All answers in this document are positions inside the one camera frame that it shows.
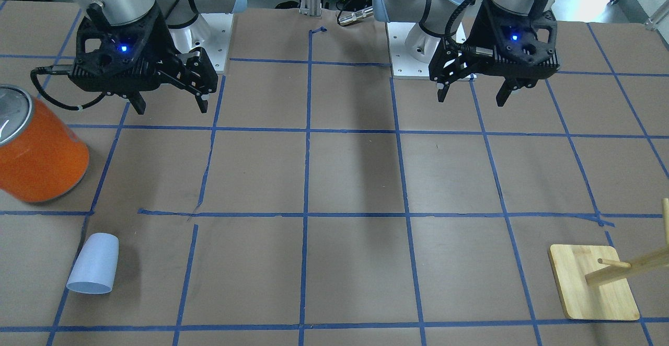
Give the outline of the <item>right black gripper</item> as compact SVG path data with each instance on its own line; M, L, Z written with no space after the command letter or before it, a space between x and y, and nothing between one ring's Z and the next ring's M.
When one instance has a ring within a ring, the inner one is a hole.
M157 89L176 79L207 113L218 74L204 48L179 53L158 6L135 22L112 26L101 6L89 6L77 29L76 58L69 79L84 91L128 94L138 115L146 101L139 91Z

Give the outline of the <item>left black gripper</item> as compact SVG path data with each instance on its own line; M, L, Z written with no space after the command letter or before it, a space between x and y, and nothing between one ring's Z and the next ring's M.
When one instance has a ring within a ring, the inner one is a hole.
M556 49L557 22L552 11L540 13L549 0L530 0L528 15L483 0L464 44L438 43L429 62L429 79L443 102L450 84L473 72L504 77L495 101L503 107L523 88L523 80L547 79L561 67Z

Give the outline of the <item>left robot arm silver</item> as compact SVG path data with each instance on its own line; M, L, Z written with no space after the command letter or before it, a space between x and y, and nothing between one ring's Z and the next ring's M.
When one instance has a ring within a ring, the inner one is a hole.
M418 60L427 63L437 99L471 74L504 78L495 96L535 87L561 67L555 0L373 0L376 20L416 23Z

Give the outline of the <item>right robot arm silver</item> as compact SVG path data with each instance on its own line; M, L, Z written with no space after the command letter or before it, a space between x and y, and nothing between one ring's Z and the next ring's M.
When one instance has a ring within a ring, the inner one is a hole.
M246 10L248 0L73 0L84 12L67 77L97 101L117 95L143 114L141 95L170 84L194 96L202 113L217 91L207 51L207 14Z

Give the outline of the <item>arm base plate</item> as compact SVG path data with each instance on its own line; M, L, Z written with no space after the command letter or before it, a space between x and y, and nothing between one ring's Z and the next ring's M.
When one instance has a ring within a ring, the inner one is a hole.
M170 29L181 53L203 48L218 74L224 74L232 40L234 14L200 14L189 26Z
M429 63L441 39L418 23L388 22L386 27L394 79L430 79Z

